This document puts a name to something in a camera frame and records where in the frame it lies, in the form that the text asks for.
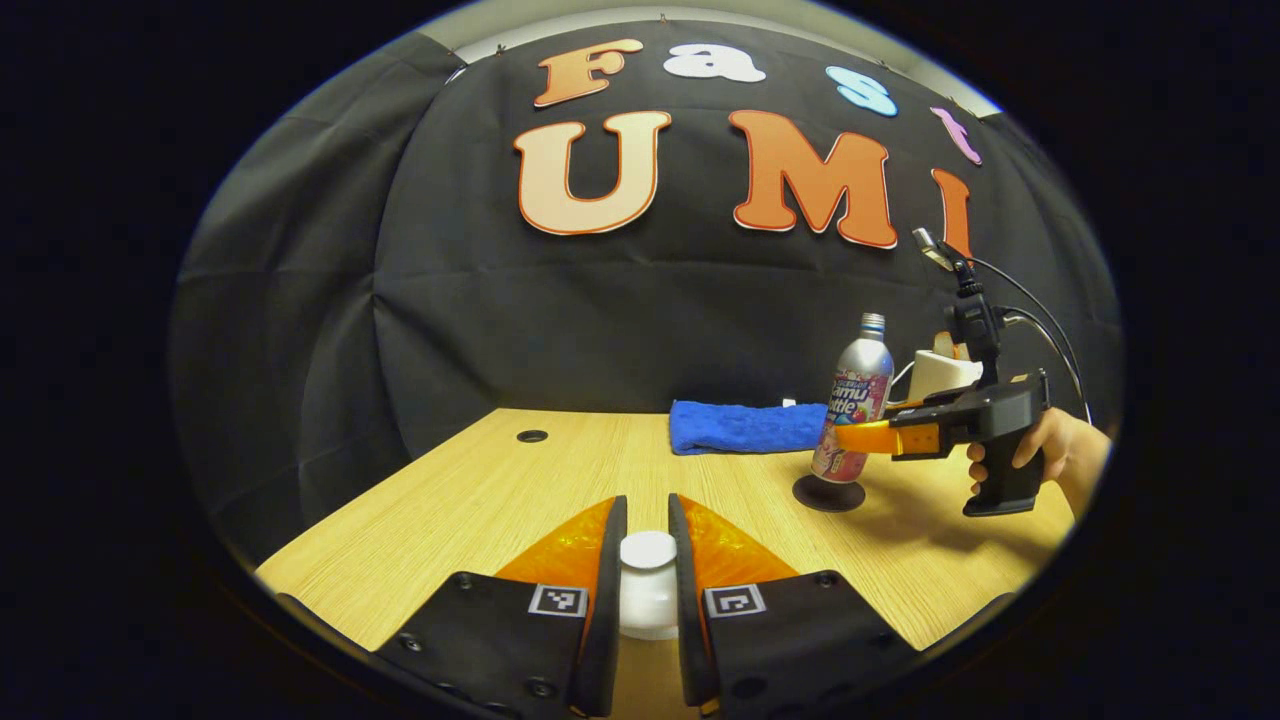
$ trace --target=black coaster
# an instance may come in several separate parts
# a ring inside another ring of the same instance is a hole
[[[858,483],[831,483],[818,475],[805,475],[791,486],[805,507],[823,512],[847,512],[867,500],[867,491]]]

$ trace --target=bottle label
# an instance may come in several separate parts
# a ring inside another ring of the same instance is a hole
[[[813,454],[813,474],[833,483],[851,483],[861,474],[867,454],[841,450],[835,427],[879,420],[887,392],[886,375],[854,370],[836,373],[827,401],[827,418],[822,424],[822,439]]]

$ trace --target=black cable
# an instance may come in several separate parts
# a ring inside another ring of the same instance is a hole
[[[1023,310],[1021,307],[1012,307],[1012,306],[1005,305],[1004,307],[1001,307],[1001,314],[1005,318],[1009,318],[1010,315],[1012,315],[1016,319],[1027,320],[1028,323],[1030,323],[1032,325],[1034,325],[1036,329],[1039,331],[1039,333],[1042,336],[1044,336],[1044,340],[1048,341],[1050,346],[1053,348],[1053,352],[1056,352],[1057,356],[1062,359],[1062,364],[1066,365],[1066,372],[1068,372],[1068,374],[1071,375],[1071,383],[1075,386],[1075,395],[1079,396],[1080,405],[1084,406],[1084,419],[1085,419],[1085,421],[1088,421],[1092,425],[1093,424],[1093,413],[1089,411],[1089,401],[1084,397],[1084,382],[1080,379],[1080,373],[1079,373],[1079,370],[1076,370],[1075,368],[1071,366],[1071,363],[1069,363],[1068,359],[1066,359],[1066,354],[1062,352],[1062,348],[1057,345],[1057,342],[1053,340],[1053,337],[1050,336],[1048,331],[1044,329],[1044,323],[1042,323],[1039,318],[1037,318],[1036,315],[1032,315],[1030,313],[1028,313],[1027,310]]]
[[[1057,324],[1057,319],[1055,319],[1053,314],[1048,311],[1048,307],[1046,307],[1044,304],[1041,302],[1038,297],[1036,297],[1034,295],[1032,295],[1032,291],[1029,291],[1025,287],[1023,287],[1021,283],[1019,283],[1014,278],[1009,277],[1007,274],[1005,274],[1004,270],[1001,270],[1000,268],[992,265],[991,263],[988,263],[986,260],[979,260],[977,258],[965,258],[965,260],[970,260],[973,263],[977,263],[977,264],[982,265],[983,268],[987,268],[988,270],[991,270],[991,272],[996,273],[997,275],[1005,278],[1006,281],[1009,281],[1010,284],[1012,284],[1014,287],[1016,287],[1023,295],[1025,295],[1027,297],[1029,297],[1032,300],[1032,302],[1034,302],[1037,306],[1039,306],[1041,310],[1044,311],[1044,315],[1048,316],[1048,322],[1053,323],[1053,328],[1057,331],[1057,334],[1061,336],[1062,343],[1066,345],[1066,355],[1070,356],[1069,357],[1069,363],[1075,369],[1075,374],[1079,377],[1079,374],[1080,374],[1080,363],[1075,357],[1075,348],[1071,347],[1070,338],[1066,337],[1066,332],[1062,331],[1062,325]],[[1084,386],[1084,380],[1083,379],[1080,380],[1080,386],[1082,387]]]

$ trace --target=wooden table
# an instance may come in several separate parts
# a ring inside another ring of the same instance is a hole
[[[545,430],[525,443],[521,430]],[[792,483],[810,452],[677,456],[667,415],[494,410],[365,492],[259,568],[356,643],[376,650],[453,571],[497,573],[588,506],[627,496],[628,532],[667,529],[667,493],[700,502],[799,573],[838,570],[916,648],[1052,556],[1073,519],[1055,483],[1036,510],[966,518],[968,460],[873,455],[863,506],[827,514]],[[623,637],[613,717],[696,717],[681,698],[676,641]]]

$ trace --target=black backdrop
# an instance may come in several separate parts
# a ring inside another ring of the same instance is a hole
[[[644,50],[607,90],[534,108],[544,58],[620,38]],[[767,79],[666,72],[667,49],[690,42],[740,49]],[[841,97],[828,65],[881,82],[897,114]],[[567,32],[484,58],[445,85],[461,67],[419,33],[355,64],[253,145],[197,228],[172,320],[174,409],[202,500],[253,562],[494,406],[820,402],[864,311],[887,316],[904,366],[932,346],[956,287],[910,236],[922,225],[942,236],[933,168],[970,190],[974,255],[1062,323],[1094,421],[1119,420],[1107,265],[1071,190],[1007,117],[979,122],[873,63],[723,23]],[[966,127],[980,167],[931,106]],[[803,218],[781,233],[736,224],[749,184],[748,143],[728,122],[740,109],[790,118],[819,156],[841,132],[881,142],[897,247],[854,245],[835,227],[814,233]],[[636,110],[672,117],[640,218],[571,237],[521,218],[516,136],[584,123],[570,183],[599,197],[617,178],[616,136],[602,124]],[[992,302],[1043,315],[998,277],[979,277]],[[1043,366],[1055,404],[1083,416],[1042,338],[1021,327],[1005,338],[1006,377]]]
[[[992,623],[1002,642],[902,700],[916,716],[1265,716],[1274,594],[1242,548],[1265,547],[1245,532],[1265,527],[1247,509],[1267,484],[1222,459],[1265,460],[1274,416],[1245,402],[1188,434],[1185,383],[1189,366],[1219,368],[1224,396],[1252,398],[1265,370],[1257,347],[1231,348],[1263,315],[1230,310],[1274,295],[1272,243],[1239,200],[1265,170],[1263,85],[1245,70],[1275,18],[1261,4],[996,6],[856,10],[1027,122],[1096,214],[1126,315],[1124,434],[1098,506],[1033,588],[1036,612],[1015,605]],[[422,4],[18,3],[8,19],[22,142],[6,165],[20,179],[6,708],[397,716],[300,655],[374,687],[206,534],[163,359],[173,278],[218,182],[297,97],[421,23]]]

